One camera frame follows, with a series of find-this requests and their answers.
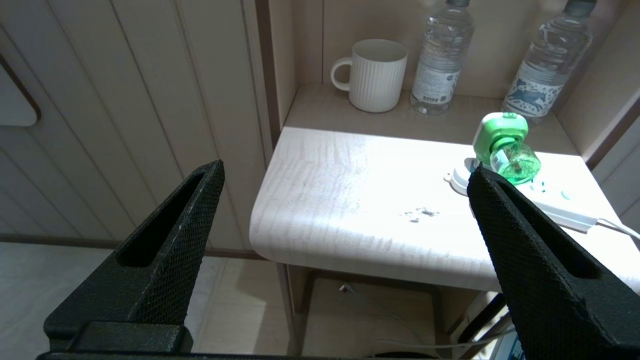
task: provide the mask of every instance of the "white power strip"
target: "white power strip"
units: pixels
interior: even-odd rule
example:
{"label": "white power strip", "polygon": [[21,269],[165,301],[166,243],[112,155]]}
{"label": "white power strip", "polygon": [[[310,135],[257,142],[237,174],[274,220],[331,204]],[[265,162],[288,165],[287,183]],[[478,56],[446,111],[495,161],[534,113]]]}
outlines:
{"label": "white power strip", "polygon": [[[467,166],[456,167],[445,176],[453,190],[464,196],[467,196],[468,179],[471,176]],[[560,226],[586,233],[598,222],[598,217],[577,205],[572,194],[548,186],[538,178],[533,183],[524,183],[516,188]]]}

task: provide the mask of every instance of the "plastic water bottle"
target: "plastic water bottle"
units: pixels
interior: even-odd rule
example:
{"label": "plastic water bottle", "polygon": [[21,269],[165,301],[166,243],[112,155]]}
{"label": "plastic water bottle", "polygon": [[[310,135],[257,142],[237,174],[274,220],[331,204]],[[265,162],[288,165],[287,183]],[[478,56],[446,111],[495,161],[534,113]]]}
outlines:
{"label": "plastic water bottle", "polygon": [[423,114],[438,115],[449,107],[476,29],[469,1],[447,0],[427,21],[411,94],[411,106]]}
{"label": "plastic water bottle", "polygon": [[569,0],[564,12],[542,24],[504,98],[504,111],[527,119],[545,116],[591,43],[587,28],[595,0]]}

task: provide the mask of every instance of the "bottle cap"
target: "bottle cap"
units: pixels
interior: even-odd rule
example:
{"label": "bottle cap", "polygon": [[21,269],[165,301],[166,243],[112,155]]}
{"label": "bottle cap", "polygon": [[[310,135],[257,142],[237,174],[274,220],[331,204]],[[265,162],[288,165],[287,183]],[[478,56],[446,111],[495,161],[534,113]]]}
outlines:
{"label": "bottle cap", "polygon": [[564,12],[574,17],[589,17],[596,0],[569,0],[564,7]]}
{"label": "bottle cap", "polygon": [[469,6],[469,1],[471,0],[447,0],[447,5],[466,8],[467,6]]}

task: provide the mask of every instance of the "mug handle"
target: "mug handle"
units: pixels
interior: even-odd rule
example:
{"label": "mug handle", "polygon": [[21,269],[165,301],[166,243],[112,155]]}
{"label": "mug handle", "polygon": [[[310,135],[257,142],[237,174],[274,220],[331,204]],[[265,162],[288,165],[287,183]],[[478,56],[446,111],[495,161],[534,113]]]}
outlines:
{"label": "mug handle", "polygon": [[351,57],[335,60],[335,63],[333,63],[333,66],[331,67],[331,82],[335,87],[342,91],[350,91],[351,87],[349,86],[349,83],[341,83],[335,79],[335,71],[343,65],[352,66],[353,61],[351,61]]}

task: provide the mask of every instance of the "bottle label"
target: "bottle label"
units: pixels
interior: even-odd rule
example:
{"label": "bottle label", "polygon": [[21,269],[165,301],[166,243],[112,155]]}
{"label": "bottle label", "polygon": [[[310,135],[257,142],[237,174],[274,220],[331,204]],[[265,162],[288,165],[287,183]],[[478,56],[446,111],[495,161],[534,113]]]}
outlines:
{"label": "bottle label", "polygon": [[491,169],[493,169],[494,172],[500,171],[500,169],[508,163],[509,158],[504,150],[496,152],[495,155],[491,157]]}
{"label": "bottle label", "polygon": [[535,83],[521,78],[518,73],[504,102],[509,110],[525,117],[543,117],[551,110],[563,86]]}
{"label": "bottle label", "polygon": [[429,104],[446,104],[453,97],[460,71],[438,72],[418,64],[413,84],[413,96]]}

